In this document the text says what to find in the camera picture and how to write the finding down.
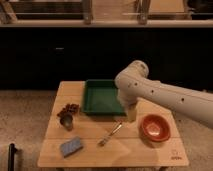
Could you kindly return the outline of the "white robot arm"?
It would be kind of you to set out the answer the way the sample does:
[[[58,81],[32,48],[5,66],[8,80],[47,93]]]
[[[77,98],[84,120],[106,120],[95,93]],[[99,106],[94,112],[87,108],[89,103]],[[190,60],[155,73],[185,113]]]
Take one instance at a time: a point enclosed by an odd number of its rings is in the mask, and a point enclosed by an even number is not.
[[[135,106],[144,98],[213,129],[213,94],[168,85],[147,78],[148,66],[134,60],[115,77],[118,101],[130,122],[136,120]]]

